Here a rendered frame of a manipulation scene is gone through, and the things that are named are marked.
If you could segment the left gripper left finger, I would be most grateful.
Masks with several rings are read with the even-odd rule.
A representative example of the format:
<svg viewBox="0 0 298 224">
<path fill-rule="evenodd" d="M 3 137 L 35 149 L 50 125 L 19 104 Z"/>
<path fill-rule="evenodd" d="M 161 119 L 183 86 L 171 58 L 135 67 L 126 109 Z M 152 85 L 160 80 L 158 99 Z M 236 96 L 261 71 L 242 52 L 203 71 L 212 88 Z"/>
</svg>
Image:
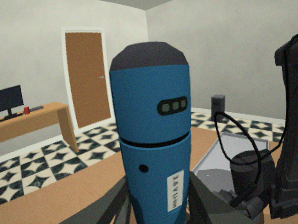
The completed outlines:
<svg viewBox="0 0 298 224">
<path fill-rule="evenodd" d="M 129 224 L 131 204 L 124 175 L 101 198 L 59 224 L 110 224 L 112 220 L 113 224 Z"/>
</svg>

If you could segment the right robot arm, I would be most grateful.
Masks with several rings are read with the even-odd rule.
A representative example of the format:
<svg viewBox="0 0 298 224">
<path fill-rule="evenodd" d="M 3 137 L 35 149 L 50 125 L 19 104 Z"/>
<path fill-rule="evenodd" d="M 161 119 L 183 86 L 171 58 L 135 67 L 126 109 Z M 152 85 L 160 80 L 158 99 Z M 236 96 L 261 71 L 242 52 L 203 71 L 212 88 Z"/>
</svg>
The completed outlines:
<svg viewBox="0 0 298 224">
<path fill-rule="evenodd" d="M 284 219 L 298 213 L 298 37 L 294 40 L 286 51 L 288 66 L 291 65 L 292 60 L 291 67 L 285 67 L 284 61 L 284 50 L 290 41 L 277 49 L 274 55 L 275 65 L 282 66 L 285 91 L 285 73 L 287 75 L 287 126 L 276 167 L 271 154 L 265 155 L 269 152 L 268 149 L 259 151 L 262 171 L 257 188 L 243 200 L 247 203 L 246 211 L 252 220 L 268 204 L 271 219 Z M 244 151 L 234 156 L 230 161 L 230 169 L 234 191 L 239 196 L 255 182 L 259 169 L 256 151 Z"/>
</svg>

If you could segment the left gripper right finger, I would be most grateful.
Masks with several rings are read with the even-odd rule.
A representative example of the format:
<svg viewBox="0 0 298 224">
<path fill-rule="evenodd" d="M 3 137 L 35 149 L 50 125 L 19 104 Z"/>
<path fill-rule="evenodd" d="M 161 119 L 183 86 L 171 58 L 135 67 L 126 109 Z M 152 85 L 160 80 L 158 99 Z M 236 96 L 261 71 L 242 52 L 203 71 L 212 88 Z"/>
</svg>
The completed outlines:
<svg viewBox="0 0 298 224">
<path fill-rule="evenodd" d="M 188 204 L 191 224 L 258 224 L 214 195 L 192 171 Z"/>
</svg>

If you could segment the blue electric screwdriver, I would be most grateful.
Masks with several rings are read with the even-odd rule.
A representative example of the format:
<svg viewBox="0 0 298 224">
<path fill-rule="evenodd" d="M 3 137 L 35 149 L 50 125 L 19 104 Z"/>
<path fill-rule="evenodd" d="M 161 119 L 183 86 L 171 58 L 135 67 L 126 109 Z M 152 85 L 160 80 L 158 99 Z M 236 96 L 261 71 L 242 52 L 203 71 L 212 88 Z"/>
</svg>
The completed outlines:
<svg viewBox="0 0 298 224">
<path fill-rule="evenodd" d="M 191 89 L 183 52 L 166 42 L 125 47 L 109 79 L 137 224 L 185 224 L 191 156 Z"/>
</svg>

